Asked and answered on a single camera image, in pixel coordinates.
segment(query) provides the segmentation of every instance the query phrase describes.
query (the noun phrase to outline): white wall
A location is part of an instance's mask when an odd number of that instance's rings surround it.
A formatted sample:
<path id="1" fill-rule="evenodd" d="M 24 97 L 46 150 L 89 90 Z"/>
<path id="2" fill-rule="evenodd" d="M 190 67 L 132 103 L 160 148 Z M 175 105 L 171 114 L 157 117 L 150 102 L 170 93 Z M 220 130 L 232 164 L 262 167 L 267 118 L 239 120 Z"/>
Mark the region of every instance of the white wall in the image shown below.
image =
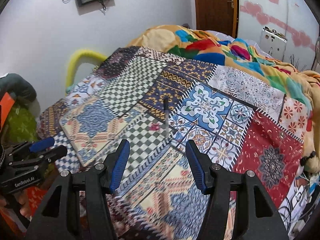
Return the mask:
<path id="1" fill-rule="evenodd" d="M 41 112 L 64 97 L 69 57 L 77 49 L 110 55 L 154 25 L 192 25 L 190 0 L 94 2 L 10 0 L 0 14 L 0 75 L 18 73 L 37 91 Z M 77 79 L 89 68 L 81 67 Z"/>
<path id="2" fill-rule="evenodd" d="M 191 29 L 196 30 L 196 2 L 195 0 L 190 0 L 191 2 L 191 15 L 192 15 L 192 24 L 190 24 Z"/>
<path id="3" fill-rule="evenodd" d="M 261 7 L 259 16 L 246 12 L 245 5 L 248 2 L 251 3 L 250 6 Z M 299 69 L 303 65 L 307 65 L 308 69 L 311 68 L 315 58 L 313 46 L 319 36 L 319 25 L 304 0 L 279 0 L 278 3 L 272 3 L 270 0 L 240 0 L 239 3 L 239 38 L 259 43 L 261 30 L 264 26 L 268 26 L 285 34 L 288 39 L 283 61 L 290 62 L 290 55 L 294 54 L 296 59 L 299 59 Z M 267 19 L 266 23 L 261 23 L 258 17 Z M 310 44 L 300 45 L 299 38 L 294 43 L 293 33 L 295 32 L 298 36 L 303 36 L 302 32 L 304 32 L 310 37 Z"/>

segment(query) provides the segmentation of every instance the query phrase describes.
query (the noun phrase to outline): human hand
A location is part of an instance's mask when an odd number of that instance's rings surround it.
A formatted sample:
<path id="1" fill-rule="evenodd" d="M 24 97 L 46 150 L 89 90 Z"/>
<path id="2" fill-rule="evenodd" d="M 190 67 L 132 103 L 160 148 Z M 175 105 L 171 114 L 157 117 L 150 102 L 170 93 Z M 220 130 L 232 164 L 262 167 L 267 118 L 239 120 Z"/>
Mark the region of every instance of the human hand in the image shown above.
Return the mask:
<path id="1" fill-rule="evenodd" d="M 22 216 L 29 218 L 31 216 L 31 209 L 29 206 L 29 199 L 27 196 L 27 192 L 24 190 L 19 195 L 15 194 L 16 200 L 19 202 L 19 204 L 22 205 L 20 209 L 20 213 Z M 6 206 L 7 202 L 4 197 L 0 195 L 0 209 L 4 208 Z"/>

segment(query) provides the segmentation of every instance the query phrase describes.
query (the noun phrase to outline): colorful blanket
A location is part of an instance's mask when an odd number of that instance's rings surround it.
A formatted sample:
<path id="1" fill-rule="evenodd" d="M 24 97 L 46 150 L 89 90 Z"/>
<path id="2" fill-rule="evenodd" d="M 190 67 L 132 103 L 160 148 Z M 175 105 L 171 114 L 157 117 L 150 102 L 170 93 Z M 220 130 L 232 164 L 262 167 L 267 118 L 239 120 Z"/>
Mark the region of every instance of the colorful blanket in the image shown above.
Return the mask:
<path id="1" fill-rule="evenodd" d="M 196 238 L 208 197 L 196 188 L 185 157 L 189 139 L 230 171 L 255 171 L 279 207 L 299 165 L 308 119 L 303 103 L 235 67 L 135 46 L 117 50 L 59 104 L 62 116 L 48 119 L 50 110 L 42 117 L 55 147 L 68 148 L 55 163 L 59 171 L 79 172 L 121 139 L 130 141 L 121 185 L 108 196 L 119 237 L 139 228 L 168 239 Z M 235 206 L 231 196 L 225 239 Z"/>
<path id="2" fill-rule="evenodd" d="M 188 59 L 225 65 L 264 81 L 308 109 L 304 136 L 304 156 L 316 151 L 306 170 L 320 171 L 320 75 L 314 71 L 299 72 L 289 63 L 266 58 L 242 39 L 221 41 L 205 31 L 194 31 L 177 25 L 161 25 L 148 29 L 128 46 L 145 46 Z M 299 126 L 299 118 L 292 127 Z"/>

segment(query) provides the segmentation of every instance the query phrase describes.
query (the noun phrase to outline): orange strap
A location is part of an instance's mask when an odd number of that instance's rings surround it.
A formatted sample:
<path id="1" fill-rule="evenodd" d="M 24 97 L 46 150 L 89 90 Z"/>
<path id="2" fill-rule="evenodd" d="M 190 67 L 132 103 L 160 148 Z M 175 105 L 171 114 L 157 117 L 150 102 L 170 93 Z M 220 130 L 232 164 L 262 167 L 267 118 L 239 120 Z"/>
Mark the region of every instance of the orange strap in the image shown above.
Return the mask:
<path id="1" fill-rule="evenodd" d="M 0 101 L 1 106 L 1 127 L 0 132 L 3 128 L 4 122 L 7 119 L 7 116 L 11 110 L 11 107 L 14 104 L 14 99 L 9 95 L 8 92 L 6 92 L 3 96 L 3 98 Z"/>

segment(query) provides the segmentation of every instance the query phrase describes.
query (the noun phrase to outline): blue floral tile pattern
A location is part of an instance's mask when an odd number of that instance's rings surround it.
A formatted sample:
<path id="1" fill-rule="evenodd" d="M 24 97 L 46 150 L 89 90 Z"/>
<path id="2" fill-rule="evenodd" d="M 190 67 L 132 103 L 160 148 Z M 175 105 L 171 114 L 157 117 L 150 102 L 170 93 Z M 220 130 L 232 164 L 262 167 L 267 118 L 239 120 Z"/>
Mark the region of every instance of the blue floral tile pattern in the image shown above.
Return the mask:
<path id="1" fill-rule="evenodd" d="M 177 113 L 204 129 L 218 133 L 232 102 L 225 95 L 196 83 Z"/>
<path id="2" fill-rule="evenodd" d="M 177 130 L 173 138 L 176 139 L 178 142 L 181 142 L 185 135 L 188 133 L 188 131 L 194 126 L 194 123 L 181 117 L 178 114 L 174 114 L 169 119 L 169 125 Z"/>
<path id="3" fill-rule="evenodd" d="M 182 144 L 186 145 L 186 142 L 188 140 L 194 140 L 199 151 L 202 153 L 207 153 L 207 151 L 210 149 L 210 146 L 212 145 L 214 138 L 215 138 L 214 134 L 210 133 L 209 131 L 199 126 L 195 126 L 186 135 Z"/>
<path id="4" fill-rule="evenodd" d="M 236 101 L 228 113 L 227 119 L 245 128 L 253 115 L 253 109 Z"/>
<path id="5" fill-rule="evenodd" d="M 239 156 L 239 147 L 229 143 L 224 138 L 217 136 L 209 152 L 207 153 L 212 163 L 219 163 L 231 171 L 236 158 Z"/>
<path id="6" fill-rule="evenodd" d="M 224 121 L 219 135 L 225 138 L 228 142 L 231 142 L 240 148 L 242 147 L 244 129 L 229 120 Z"/>

